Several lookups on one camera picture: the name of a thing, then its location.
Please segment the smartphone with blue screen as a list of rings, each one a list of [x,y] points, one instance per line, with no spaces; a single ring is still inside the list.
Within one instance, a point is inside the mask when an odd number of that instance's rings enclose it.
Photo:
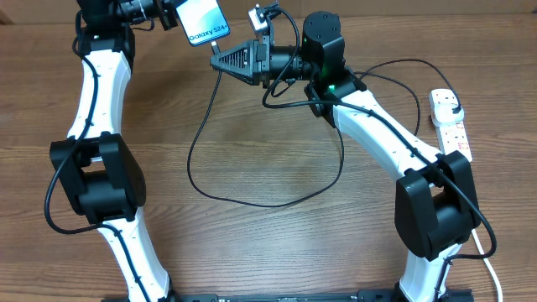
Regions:
[[[176,12],[191,46],[210,43],[231,33],[217,0],[182,1]]]

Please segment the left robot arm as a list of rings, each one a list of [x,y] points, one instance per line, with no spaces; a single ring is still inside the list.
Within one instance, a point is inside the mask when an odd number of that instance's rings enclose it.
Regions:
[[[143,171],[121,135],[123,102],[133,73],[135,31],[159,20],[178,24],[172,0],[78,0],[72,50],[83,84],[66,139],[50,145],[55,173],[44,198],[44,217],[56,232],[100,232],[125,279],[127,301],[177,301],[144,220]]]

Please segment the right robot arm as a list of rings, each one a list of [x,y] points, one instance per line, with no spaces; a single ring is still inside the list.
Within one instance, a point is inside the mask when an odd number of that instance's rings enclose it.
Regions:
[[[252,86],[273,90],[279,81],[304,81],[306,104],[374,157],[396,185],[394,223],[407,247],[403,276],[391,289],[361,289],[358,301],[470,301],[469,289],[446,279],[461,246],[485,220],[467,158],[443,154],[394,120],[347,66],[341,22],[326,11],[308,15],[293,46],[274,43],[278,6],[255,8],[256,34],[211,57],[211,66]]]

